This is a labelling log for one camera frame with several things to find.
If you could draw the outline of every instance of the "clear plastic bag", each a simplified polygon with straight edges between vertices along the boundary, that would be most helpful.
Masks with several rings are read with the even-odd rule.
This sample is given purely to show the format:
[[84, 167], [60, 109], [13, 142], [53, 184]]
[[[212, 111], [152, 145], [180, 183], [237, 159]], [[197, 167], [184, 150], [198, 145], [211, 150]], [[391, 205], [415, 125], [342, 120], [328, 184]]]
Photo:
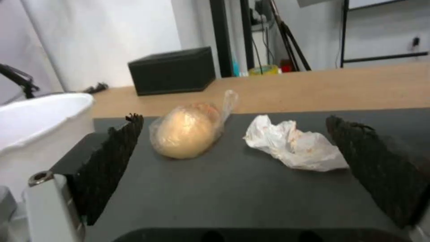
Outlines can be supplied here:
[[222, 135], [224, 123], [238, 99], [236, 92], [227, 90], [222, 111], [206, 102], [173, 109], [149, 126], [152, 146], [158, 153], [171, 158], [197, 157]]

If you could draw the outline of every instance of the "bread roll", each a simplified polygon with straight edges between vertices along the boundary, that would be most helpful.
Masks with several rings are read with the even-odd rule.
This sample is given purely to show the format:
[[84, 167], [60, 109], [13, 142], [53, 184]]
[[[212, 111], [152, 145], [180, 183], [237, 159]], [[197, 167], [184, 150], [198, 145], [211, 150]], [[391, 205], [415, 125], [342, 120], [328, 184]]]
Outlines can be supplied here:
[[215, 133], [215, 125], [207, 115], [197, 108], [182, 107], [161, 122], [154, 147], [171, 158], [194, 158], [210, 147]]

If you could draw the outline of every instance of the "black tray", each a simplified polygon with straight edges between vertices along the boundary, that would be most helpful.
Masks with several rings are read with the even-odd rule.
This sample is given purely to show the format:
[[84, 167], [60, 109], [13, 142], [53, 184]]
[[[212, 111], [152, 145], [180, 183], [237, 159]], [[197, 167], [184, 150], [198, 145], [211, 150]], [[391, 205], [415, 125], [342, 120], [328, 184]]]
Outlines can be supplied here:
[[[428, 147], [430, 109], [277, 113], [269, 117], [273, 123], [296, 120], [299, 129], [329, 137], [325, 118], [332, 114], [370, 125], [380, 134], [394, 134], [417, 149]], [[407, 238], [348, 170], [292, 170], [247, 147], [242, 137], [255, 116], [232, 115], [219, 141], [202, 156], [186, 161], [162, 157], [152, 149], [148, 126], [155, 118], [146, 118], [118, 189], [97, 223], [87, 228], [86, 241], [114, 241], [149, 228], [282, 228], [295, 233], [371, 229]], [[122, 118], [95, 121], [97, 131], [121, 123]]]

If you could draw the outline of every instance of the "plastic bag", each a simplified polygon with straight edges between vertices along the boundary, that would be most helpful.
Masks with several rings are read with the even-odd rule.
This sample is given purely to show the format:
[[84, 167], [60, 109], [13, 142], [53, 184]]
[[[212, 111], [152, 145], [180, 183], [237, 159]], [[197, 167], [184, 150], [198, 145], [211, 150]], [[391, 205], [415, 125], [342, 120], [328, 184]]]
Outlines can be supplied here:
[[298, 130], [292, 120], [273, 125], [267, 115], [259, 115], [248, 127], [244, 140], [249, 147], [293, 169], [330, 171], [349, 167], [337, 146], [320, 133]]
[[234, 109], [239, 95], [227, 90], [220, 111], [206, 102], [179, 106], [149, 126], [154, 149], [176, 159], [194, 158], [205, 152], [224, 130], [224, 122]]

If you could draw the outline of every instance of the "red object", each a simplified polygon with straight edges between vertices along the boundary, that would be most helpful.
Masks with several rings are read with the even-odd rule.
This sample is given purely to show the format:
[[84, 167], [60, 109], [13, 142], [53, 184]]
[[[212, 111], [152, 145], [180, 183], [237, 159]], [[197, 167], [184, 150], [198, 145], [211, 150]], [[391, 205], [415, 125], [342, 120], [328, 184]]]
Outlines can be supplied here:
[[293, 63], [288, 59], [281, 60], [281, 70], [282, 70], [282, 73], [292, 72], [293, 71]]
[[284, 73], [284, 72], [291, 72], [292, 68], [289, 65], [284, 65], [284, 66], [281, 66], [281, 70], [282, 70], [282, 73]]

